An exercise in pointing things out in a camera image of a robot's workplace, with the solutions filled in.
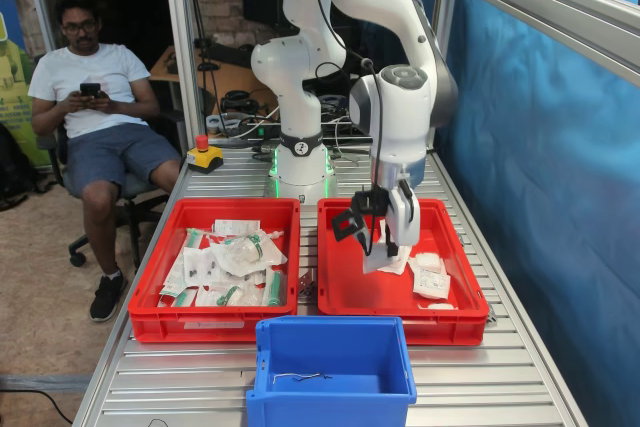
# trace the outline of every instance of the yellow poster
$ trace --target yellow poster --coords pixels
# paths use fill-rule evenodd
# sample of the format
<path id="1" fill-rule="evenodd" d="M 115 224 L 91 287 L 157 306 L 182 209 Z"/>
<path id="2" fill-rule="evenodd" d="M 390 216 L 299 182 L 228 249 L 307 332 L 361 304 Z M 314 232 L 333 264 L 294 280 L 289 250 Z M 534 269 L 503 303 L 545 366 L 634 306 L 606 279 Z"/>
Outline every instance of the yellow poster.
<path id="1" fill-rule="evenodd" d="M 27 92 L 33 69 L 24 50 L 15 0 L 0 0 L 0 123 L 37 167 L 48 165 L 49 157 L 38 150 L 31 129 L 31 99 Z"/>

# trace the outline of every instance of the man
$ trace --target man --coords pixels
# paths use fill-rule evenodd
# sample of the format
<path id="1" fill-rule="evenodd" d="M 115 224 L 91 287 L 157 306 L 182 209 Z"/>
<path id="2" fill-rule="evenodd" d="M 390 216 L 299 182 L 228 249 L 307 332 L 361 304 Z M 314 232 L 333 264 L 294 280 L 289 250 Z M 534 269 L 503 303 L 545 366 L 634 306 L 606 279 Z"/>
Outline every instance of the man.
<path id="1" fill-rule="evenodd" d="M 115 204 L 125 170 L 171 192 L 180 157 L 144 121 L 160 112 L 145 66 L 124 46 L 98 43 L 95 5 L 58 0 L 56 14 L 69 47 L 38 63 L 29 89 L 32 126 L 37 135 L 62 122 L 67 130 L 69 187 L 82 198 L 85 232 L 104 272 L 89 316 L 104 322 L 127 284 L 115 258 Z M 100 93 L 82 95 L 81 83 L 99 83 Z"/>

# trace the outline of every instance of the brick wall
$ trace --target brick wall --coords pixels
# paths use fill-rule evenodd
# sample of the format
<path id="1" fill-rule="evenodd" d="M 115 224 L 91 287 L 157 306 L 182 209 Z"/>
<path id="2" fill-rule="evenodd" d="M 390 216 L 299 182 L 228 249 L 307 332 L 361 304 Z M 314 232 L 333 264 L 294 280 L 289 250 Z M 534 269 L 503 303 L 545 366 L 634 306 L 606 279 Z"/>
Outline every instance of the brick wall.
<path id="1" fill-rule="evenodd" d="M 245 20 L 242 0 L 198 0 L 205 34 L 216 42 L 238 47 L 265 42 L 276 33 L 267 25 Z"/>
<path id="2" fill-rule="evenodd" d="M 46 53 L 34 0 L 15 0 L 27 54 L 32 58 Z"/>

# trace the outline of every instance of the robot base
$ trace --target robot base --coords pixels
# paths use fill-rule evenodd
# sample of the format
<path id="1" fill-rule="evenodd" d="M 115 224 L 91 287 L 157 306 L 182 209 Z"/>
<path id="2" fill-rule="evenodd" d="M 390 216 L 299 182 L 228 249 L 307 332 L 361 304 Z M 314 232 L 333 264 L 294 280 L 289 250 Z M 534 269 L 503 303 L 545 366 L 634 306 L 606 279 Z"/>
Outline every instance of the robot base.
<path id="1" fill-rule="evenodd" d="M 295 157 L 278 146 L 265 197 L 299 199 L 303 205 L 315 205 L 320 199 L 336 197 L 338 184 L 328 151 L 320 145 L 308 157 Z"/>
<path id="2" fill-rule="evenodd" d="M 321 199 L 337 195 L 338 181 L 335 175 L 313 185 L 291 185 L 270 176 L 264 191 L 265 197 L 299 199 L 302 205 L 316 205 Z"/>

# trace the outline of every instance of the red button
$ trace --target red button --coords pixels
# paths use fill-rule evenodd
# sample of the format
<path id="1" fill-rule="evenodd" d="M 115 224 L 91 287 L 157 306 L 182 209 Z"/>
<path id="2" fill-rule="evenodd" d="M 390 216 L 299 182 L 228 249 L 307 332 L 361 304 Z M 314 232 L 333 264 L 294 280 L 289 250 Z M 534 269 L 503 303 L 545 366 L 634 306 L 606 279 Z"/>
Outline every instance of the red button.
<path id="1" fill-rule="evenodd" d="M 200 152 L 209 150 L 209 137 L 206 135 L 196 135 L 196 149 Z"/>

